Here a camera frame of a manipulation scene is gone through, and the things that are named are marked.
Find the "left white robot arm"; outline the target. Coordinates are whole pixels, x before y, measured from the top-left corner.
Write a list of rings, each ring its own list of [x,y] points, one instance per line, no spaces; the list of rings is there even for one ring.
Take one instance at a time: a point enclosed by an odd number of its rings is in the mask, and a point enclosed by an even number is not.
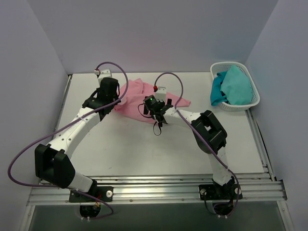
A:
[[[99,80],[99,87],[86,99],[73,121],[76,123],[48,144],[35,148],[35,174],[60,188],[79,190],[80,197],[86,202],[97,196],[95,181],[76,172],[70,159],[73,152],[90,130],[99,124],[114,108],[113,105],[101,108],[116,101],[119,83],[112,77]]]

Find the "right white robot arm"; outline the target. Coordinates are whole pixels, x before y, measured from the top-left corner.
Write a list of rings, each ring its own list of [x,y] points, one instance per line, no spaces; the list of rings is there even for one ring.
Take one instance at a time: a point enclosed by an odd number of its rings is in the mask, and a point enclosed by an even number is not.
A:
[[[172,105],[172,100],[159,102],[153,95],[143,100],[144,113],[162,127],[163,124],[178,125],[190,128],[198,147],[206,154],[213,172],[214,194],[218,198],[226,198],[231,193],[229,184],[235,179],[229,170],[225,147],[227,132],[213,112],[203,113],[179,110]]]

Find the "pink t shirt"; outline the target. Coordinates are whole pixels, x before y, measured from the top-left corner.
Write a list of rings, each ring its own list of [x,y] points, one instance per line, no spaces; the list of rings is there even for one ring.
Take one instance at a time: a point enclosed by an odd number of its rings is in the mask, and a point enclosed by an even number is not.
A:
[[[145,97],[154,95],[154,86],[143,82],[139,78],[136,80],[130,80],[128,85],[124,85],[120,89],[120,93],[123,93],[125,88],[128,88],[128,90],[125,96],[121,99],[121,102],[114,107],[114,110],[125,117],[153,124],[153,119],[145,118],[141,115],[141,105],[143,104]],[[169,98],[172,99],[172,104],[178,103],[177,107],[188,107],[191,104],[191,101],[167,92],[166,101]]]

